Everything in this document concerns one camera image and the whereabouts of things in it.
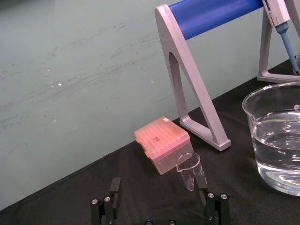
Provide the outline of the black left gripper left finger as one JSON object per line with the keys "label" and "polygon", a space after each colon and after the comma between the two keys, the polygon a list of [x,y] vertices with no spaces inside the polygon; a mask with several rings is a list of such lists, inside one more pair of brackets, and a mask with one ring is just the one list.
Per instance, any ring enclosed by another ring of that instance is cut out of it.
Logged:
{"label": "black left gripper left finger", "polygon": [[101,225],[102,217],[106,225],[115,225],[121,202],[121,177],[112,179],[109,194],[102,199],[93,198],[90,202],[91,224]]}

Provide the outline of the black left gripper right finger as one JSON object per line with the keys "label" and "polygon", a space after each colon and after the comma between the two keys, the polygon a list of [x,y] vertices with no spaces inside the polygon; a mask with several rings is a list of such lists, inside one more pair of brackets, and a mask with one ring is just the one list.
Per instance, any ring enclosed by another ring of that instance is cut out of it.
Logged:
{"label": "black left gripper right finger", "polygon": [[208,190],[203,177],[195,177],[195,197],[202,206],[206,225],[230,225],[229,195]]}

